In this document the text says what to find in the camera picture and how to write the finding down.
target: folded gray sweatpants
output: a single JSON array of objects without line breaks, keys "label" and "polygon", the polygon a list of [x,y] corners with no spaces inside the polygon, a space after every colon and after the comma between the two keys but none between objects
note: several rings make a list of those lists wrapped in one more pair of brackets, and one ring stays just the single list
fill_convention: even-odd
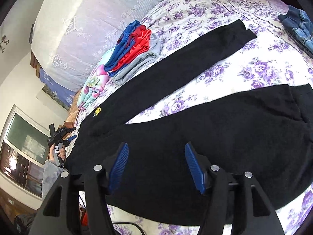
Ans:
[{"label": "folded gray sweatpants", "polygon": [[147,52],[136,56],[131,63],[112,77],[112,80],[116,85],[125,84],[142,67],[155,62],[159,58],[161,52],[161,41],[155,34],[151,34],[149,44],[150,48]]}]

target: window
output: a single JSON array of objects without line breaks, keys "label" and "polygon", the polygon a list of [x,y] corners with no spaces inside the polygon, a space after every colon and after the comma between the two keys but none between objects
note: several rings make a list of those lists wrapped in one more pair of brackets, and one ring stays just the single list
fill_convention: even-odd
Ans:
[{"label": "window", "polygon": [[42,195],[44,162],[49,131],[14,106],[0,141],[0,170],[26,190]]}]

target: floral bedsheet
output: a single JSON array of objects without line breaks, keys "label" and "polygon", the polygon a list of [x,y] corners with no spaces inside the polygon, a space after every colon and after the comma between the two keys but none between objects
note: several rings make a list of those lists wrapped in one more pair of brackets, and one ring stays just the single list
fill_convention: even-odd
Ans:
[{"label": "floral bedsheet", "polygon": [[[313,86],[313,60],[297,48],[277,18],[287,11],[288,7],[280,0],[164,0],[158,4],[141,22],[162,40],[159,60],[208,31],[237,19],[241,19],[257,38],[128,123],[150,121],[240,91],[276,84],[294,86],[310,83]],[[79,114],[77,128],[117,88],[109,81],[100,97]],[[285,234],[292,235],[299,228],[312,206],[313,184],[295,200],[277,210]],[[109,206],[109,210],[113,221],[137,223],[146,234],[196,235],[199,229],[157,223],[113,206]],[[131,225],[116,228],[122,235],[140,234]],[[223,234],[229,235],[230,231],[231,225],[226,225]]]}]

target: wall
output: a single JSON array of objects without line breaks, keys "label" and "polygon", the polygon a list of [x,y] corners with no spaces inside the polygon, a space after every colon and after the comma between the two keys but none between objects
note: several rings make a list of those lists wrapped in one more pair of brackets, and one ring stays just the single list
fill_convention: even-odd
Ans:
[{"label": "wall", "polygon": [[29,34],[43,0],[17,0],[0,26],[0,39],[6,35],[9,45],[0,51],[0,84],[18,62],[30,52]]},{"label": "wall", "polygon": [[[51,123],[55,126],[63,124],[67,117],[66,112],[55,113],[36,98],[44,84],[36,77],[35,69],[29,63],[30,53],[14,67],[0,86],[0,132],[14,104],[47,129]],[[37,209],[41,204],[39,197],[27,194],[1,173],[0,188],[33,209]]]}]

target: blue ribbed rubber pad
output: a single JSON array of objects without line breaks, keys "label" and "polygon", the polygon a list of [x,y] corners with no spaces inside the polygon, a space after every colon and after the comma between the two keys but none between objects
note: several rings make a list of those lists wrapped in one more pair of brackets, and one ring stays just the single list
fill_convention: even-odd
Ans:
[{"label": "blue ribbed rubber pad", "polygon": [[204,172],[202,171],[197,161],[197,158],[195,154],[193,153],[189,144],[186,144],[185,146],[185,158],[186,158],[190,173],[192,175],[193,182],[195,183],[197,190],[199,190],[200,193],[203,194],[206,190],[204,186]]},{"label": "blue ribbed rubber pad", "polygon": [[121,148],[110,172],[109,192],[113,193],[119,186],[128,160],[129,148],[125,143]]}]

